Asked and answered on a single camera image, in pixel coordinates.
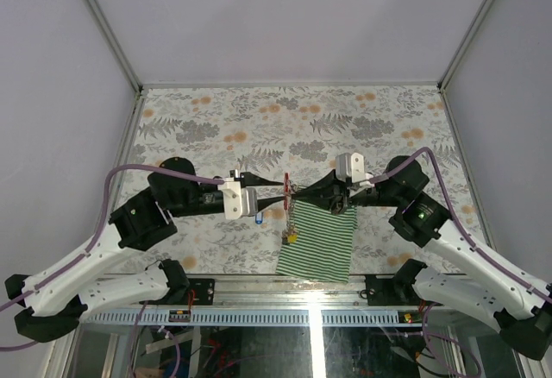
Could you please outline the blue tagged key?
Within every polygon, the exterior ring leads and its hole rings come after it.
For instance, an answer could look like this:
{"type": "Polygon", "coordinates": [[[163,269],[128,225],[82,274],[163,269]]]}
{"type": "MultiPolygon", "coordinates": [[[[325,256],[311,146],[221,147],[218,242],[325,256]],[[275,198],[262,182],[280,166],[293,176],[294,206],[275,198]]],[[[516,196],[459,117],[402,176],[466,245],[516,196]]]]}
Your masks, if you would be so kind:
{"type": "Polygon", "coordinates": [[[262,212],[257,213],[255,215],[254,221],[257,225],[261,225],[263,223],[263,213],[262,212]]]}

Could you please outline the red handled silver keyring carabiner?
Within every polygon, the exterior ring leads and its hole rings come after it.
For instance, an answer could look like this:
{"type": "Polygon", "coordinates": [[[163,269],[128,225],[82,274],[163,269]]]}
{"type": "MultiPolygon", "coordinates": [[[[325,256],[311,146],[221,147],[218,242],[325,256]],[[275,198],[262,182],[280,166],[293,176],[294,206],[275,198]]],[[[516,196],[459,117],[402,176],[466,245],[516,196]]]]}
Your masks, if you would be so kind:
{"type": "Polygon", "coordinates": [[[284,175],[284,212],[285,212],[285,229],[282,231],[282,234],[286,231],[297,231],[296,224],[294,221],[293,210],[294,210],[294,200],[293,194],[295,193],[294,185],[291,181],[290,174],[285,173],[284,175]]]}

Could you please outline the yellow tagged keys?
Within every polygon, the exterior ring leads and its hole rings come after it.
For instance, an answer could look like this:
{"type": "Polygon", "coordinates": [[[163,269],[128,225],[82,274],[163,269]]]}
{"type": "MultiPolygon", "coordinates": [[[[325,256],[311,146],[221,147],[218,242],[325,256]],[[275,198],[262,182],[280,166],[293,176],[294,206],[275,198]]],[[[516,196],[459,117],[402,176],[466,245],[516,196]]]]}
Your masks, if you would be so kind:
{"type": "Polygon", "coordinates": [[[282,244],[291,245],[298,240],[298,233],[296,231],[286,231],[282,234],[282,244]]]}

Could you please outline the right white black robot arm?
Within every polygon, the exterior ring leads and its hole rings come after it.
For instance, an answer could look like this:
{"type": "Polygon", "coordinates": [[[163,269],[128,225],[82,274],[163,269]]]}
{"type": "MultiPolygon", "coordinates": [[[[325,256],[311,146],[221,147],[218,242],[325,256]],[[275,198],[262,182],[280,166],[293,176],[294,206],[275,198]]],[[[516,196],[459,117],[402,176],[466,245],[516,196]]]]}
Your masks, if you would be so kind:
{"type": "Polygon", "coordinates": [[[361,154],[340,154],[336,168],[292,198],[333,214],[351,207],[392,207],[394,232],[459,268],[467,280],[451,280],[429,265],[408,260],[393,277],[403,304],[417,299],[448,306],[486,324],[519,354],[536,361],[551,345],[551,285],[469,233],[448,195],[424,192],[430,179],[414,155],[392,158],[381,175],[364,168],[361,154]]]}

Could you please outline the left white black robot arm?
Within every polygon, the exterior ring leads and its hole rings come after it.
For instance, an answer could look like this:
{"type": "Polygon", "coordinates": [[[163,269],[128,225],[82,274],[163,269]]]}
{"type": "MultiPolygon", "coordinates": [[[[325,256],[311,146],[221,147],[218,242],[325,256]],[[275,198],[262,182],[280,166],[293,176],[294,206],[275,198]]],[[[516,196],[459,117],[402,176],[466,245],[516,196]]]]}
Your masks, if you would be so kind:
{"type": "Polygon", "coordinates": [[[258,198],[257,188],[272,181],[249,172],[204,178],[185,158],[146,166],[147,188],[113,212],[101,211],[97,231],[72,253],[34,275],[13,274],[5,282],[19,335],[48,343],[74,331],[90,316],[134,303],[181,304],[190,282],[180,262],[165,259],[124,278],[101,280],[119,263],[137,257],[174,236],[177,217],[222,214],[228,220],[256,215],[281,197],[258,198]]]}

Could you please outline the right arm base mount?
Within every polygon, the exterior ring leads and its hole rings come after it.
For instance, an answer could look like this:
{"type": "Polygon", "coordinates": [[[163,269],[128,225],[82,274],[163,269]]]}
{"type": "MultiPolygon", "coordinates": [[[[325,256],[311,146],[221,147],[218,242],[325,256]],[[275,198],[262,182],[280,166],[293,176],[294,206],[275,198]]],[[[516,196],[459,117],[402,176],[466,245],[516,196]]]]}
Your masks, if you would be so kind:
{"type": "Polygon", "coordinates": [[[422,299],[413,289],[416,276],[428,266],[409,259],[391,277],[365,274],[365,288],[359,292],[369,306],[418,306],[422,299]]]}

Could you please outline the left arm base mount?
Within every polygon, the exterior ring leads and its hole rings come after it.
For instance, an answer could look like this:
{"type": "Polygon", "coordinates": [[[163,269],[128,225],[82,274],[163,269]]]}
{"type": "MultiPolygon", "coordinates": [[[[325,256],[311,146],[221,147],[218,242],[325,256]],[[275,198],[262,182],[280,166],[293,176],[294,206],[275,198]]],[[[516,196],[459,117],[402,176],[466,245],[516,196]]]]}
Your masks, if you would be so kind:
{"type": "Polygon", "coordinates": [[[212,306],[215,297],[216,281],[213,278],[189,278],[179,261],[165,259],[147,266],[145,272],[159,269],[166,277],[168,292],[158,299],[147,299],[140,304],[212,306]]]}

